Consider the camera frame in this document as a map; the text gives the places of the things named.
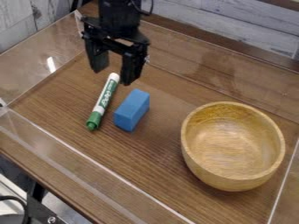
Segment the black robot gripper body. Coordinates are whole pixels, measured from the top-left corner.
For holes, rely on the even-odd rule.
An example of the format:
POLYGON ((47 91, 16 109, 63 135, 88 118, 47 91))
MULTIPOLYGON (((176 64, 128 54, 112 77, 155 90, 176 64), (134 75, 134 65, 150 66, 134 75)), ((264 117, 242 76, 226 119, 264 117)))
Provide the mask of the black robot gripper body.
POLYGON ((150 46, 148 37, 139 31, 142 16, 151 11, 142 9, 142 0, 98 0, 98 17, 84 17, 83 39, 100 41, 107 49, 120 50, 134 44, 150 46))

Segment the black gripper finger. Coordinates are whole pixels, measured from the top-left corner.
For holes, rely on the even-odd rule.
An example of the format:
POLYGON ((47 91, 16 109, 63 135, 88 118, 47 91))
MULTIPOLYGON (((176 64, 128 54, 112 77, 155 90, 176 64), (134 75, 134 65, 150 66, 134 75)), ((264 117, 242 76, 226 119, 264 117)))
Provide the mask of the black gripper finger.
POLYGON ((122 69, 120 69, 120 82, 124 86, 140 77, 143 66, 146 63, 148 45, 134 44, 120 50, 122 55, 122 69))
POLYGON ((91 69, 98 74, 108 67, 108 48, 106 45, 91 38, 86 38, 86 51, 88 55, 88 63, 91 69))

